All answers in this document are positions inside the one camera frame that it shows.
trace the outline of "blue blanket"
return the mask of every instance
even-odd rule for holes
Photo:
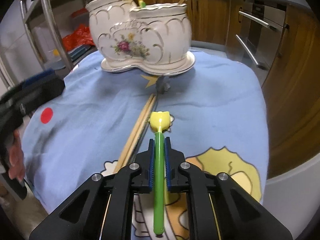
[[[268,167],[266,106],[253,71],[221,57],[192,51],[194,68],[170,78],[157,111],[169,111],[165,132],[187,161],[216,175],[227,172],[261,201]],[[93,173],[113,173],[119,155],[157,77],[132,69],[104,72],[95,52],[65,78],[62,96],[40,107],[22,147],[26,177],[50,213]],[[148,130],[140,151],[154,135]],[[165,238],[187,239],[183,194],[167,198]],[[150,237],[152,196],[135,197],[132,239]]]

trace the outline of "red plastic bag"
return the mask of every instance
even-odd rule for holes
[[[62,39],[63,46],[66,51],[69,52],[80,45],[93,45],[93,39],[90,34],[89,27],[84,24],[80,24],[79,27],[70,35],[65,36]]]

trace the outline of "blue gripper pad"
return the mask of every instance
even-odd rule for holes
[[[171,168],[169,162],[169,150],[166,140],[164,140],[164,162],[165,162],[165,176],[167,181],[167,189],[168,191],[171,190]]]
[[[149,188],[152,190],[155,176],[155,141],[152,140],[151,159],[149,168]]]
[[[22,85],[22,88],[26,88],[26,87],[30,86],[31,84],[33,84],[34,82],[37,82],[38,80],[40,80],[46,76],[49,76],[51,74],[54,74],[53,69],[48,69],[48,70],[45,70],[37,75],[34,75],[34,76],[25,80],[25,82]]]

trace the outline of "ceramic saucer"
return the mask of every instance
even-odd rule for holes
[[[128,65],[128,66],[110,67],[106,59],[104,59],[101,62],[101,68],[104,71],[112,72],[112,73],[121,73],[121,72],[128,71],[132,68],[139,68],[140,70],[142,70],[150,75],[175,76],[175,75],[179,75],[181,73],[184,73],[193,67],[193,65],[196,61],[195,55],[193,55],[192,52],[188,51],[186,57],[187,57],[187,60],[185,61],[185,63],[182,66],[174,68],[172,70],[151,69],[150,67],[143,64],[142,62],[135,63],[134,65]]]

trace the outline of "chopstick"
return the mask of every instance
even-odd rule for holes
[[[146,102],[145,106],[143,107],[130,135],[129,138],[124,145],[124,148],[120,154],[120,157],[118,159],[118,163],[113,171],[113,173],[117,173],[123,166],[127,164],[127,161],[131,153],[139,139],[139,136],[143,130],[144,124],[148,121],[149,112],[152,109],[152,106],[155,102],[155,95],[151,94],[148,101]]]
[[[127,165],[128,161],[129,161],[129,159],[130,159],[130,157],[132,155],[132,152],[133,152],[134,148],[136,147],[136,145],[137,145],[137,143],[139,141],[139,138],[140,138],[140,136],[141,136],[141,134],[143,132],[143,129],[144,129],[145,125],[148,122],[148,119],[150,117],[151,110],[153,108],[153,105],[155,104],[155,101],[156,101],[156,96],[153,97],[153,99],[152,99],[152,101],[151,101],[151,103],[150,103],[150,105],[149,105],[149,107],[148,107],[148,109],[147,109],[147,111],[146,111],[146,113],[145,113],[145,115],[143,117],[143,121],[140,123],[138,132],[136,133],[136,135],[135,135],[135,137],[134,137],[134,139],[132,141],[132,144],[131,144],[131,146],[129,148],[129,151],[128,151],[127,155],[126,155],[126,158],[124,159],[123,166]]]

